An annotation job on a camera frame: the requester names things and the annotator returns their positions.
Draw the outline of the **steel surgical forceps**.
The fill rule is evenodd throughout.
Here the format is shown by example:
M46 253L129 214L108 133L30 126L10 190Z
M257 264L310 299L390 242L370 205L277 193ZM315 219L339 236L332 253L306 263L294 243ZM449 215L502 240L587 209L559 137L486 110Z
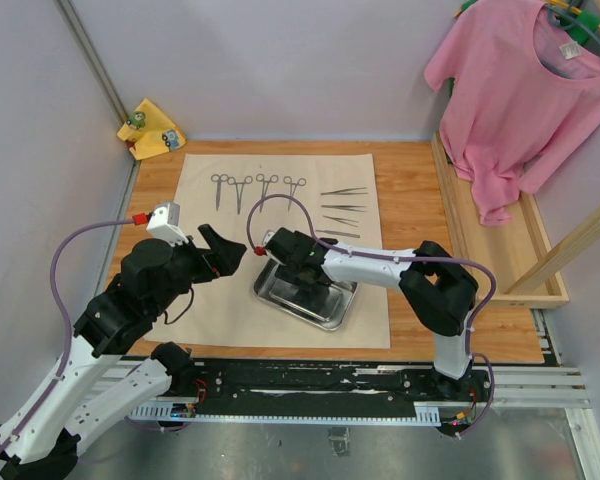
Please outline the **steel surgical forceps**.
M338 189L320 193L321 196L358 196L366 194L368 194L366 187Z

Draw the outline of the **long steel hemostat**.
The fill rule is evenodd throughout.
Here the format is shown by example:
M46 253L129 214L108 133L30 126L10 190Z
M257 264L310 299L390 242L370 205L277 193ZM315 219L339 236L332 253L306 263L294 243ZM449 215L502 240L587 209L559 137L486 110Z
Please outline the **long steel hemostat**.
M288 207L287 210L291 209L293 200L295 198L296 191L299 187L304 187L307 183L307 180L304 177L299 177L297 179L292 178L291 176L285 176L283 178L283 184L288 187Z

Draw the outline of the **steel scalpel handle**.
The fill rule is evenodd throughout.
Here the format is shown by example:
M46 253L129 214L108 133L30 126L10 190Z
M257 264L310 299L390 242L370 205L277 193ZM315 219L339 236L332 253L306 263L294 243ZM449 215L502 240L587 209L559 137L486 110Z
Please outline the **steel scalpel handle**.
M356 233L326 230L326 229L317 229L317 230L315 230L315 233L319 234L320 236L330 237L330 238L340 238L340 237L351 238L351 239L361 238L361 236Z

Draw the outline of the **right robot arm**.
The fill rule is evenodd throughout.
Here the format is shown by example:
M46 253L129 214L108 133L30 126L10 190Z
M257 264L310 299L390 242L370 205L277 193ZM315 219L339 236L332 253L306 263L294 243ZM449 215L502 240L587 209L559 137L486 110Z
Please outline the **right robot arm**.
M401 292L433 334L435 392L454 400L467 391L467 327L478 283L440 245L424 241L416 249L364 249L280 228L267 232L263 248L279 264L278 275L303 289L349 282Z

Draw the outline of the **steel hemostat clamp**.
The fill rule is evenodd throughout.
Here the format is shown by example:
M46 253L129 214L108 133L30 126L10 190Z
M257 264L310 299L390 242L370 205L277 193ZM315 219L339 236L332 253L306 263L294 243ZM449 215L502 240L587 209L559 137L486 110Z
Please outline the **steel hemostat clamp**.
M270 186L279 181L279 176L276 174L265 175L264 173L259 173L256 175L256 181L261 184L260 199L263 199L264 197L266 197L268 195Z

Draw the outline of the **beige cloth wrap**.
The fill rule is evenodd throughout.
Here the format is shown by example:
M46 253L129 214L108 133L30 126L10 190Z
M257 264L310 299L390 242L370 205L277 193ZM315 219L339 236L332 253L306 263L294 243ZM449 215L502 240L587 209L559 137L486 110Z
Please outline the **beige cloth wrap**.
M236 214L236 193L224 184L219 210L215 209L214 173L253 182L244 189L242 211ZM276 174L268 195L261 197L256 175ZM304 177L290 210L288 187L283 178ZM321 196L324 191L366 187L358 196ZM198 231L210 224L222 237L245 245L259 244L268 230L285 227L303 233L326 229L356 233L359 239L337 238L356 247L382 245L381 222L371 154L362 155L191 155L185 157L174 200L180 205L179 226L205 242ZM323 204L364 205L356 213L322 209ZM323 215L358 220L357 228L332 222ZM323 331L261 302L252 286L266 261L247 252L236 273L228 278L195 286L193 293L178 298L168 309L169 325L158 324L146 338L154 342L227 347L265 348L368 348L390 346L388 292L381 287L358 287L342 325Z

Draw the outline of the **steel surgical scissors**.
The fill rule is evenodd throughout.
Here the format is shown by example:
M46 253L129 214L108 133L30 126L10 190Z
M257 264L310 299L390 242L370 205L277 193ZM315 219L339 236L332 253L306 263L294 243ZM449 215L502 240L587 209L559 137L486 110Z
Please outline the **steel surgical scissors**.
M229 184L231 177L228 174L214 173L211 175L210 180L215 184L215 209L219 210L223 185Z

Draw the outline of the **stainless steel tray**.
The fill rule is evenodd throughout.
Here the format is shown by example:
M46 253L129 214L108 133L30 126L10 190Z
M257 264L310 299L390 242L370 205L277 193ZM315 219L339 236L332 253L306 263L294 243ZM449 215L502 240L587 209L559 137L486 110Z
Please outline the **stainless steel tray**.
M291 282L283 267L269 260L252 286L261 302L323 331L342 324L356 294L356 282L303 284Z

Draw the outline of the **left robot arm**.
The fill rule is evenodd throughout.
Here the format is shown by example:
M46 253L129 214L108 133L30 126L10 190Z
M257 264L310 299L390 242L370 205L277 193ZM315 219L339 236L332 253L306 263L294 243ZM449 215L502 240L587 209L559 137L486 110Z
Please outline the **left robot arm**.
M135 407L195 385L189 354L173 342L159 345L133 372L92 401L85 396L181 295L196 284L233 275L245 245L208 224L207 245L174 227L158 228L121 261L109 284L70 326L61 357L43 383L0 425L4 479L64 479L93 441Z

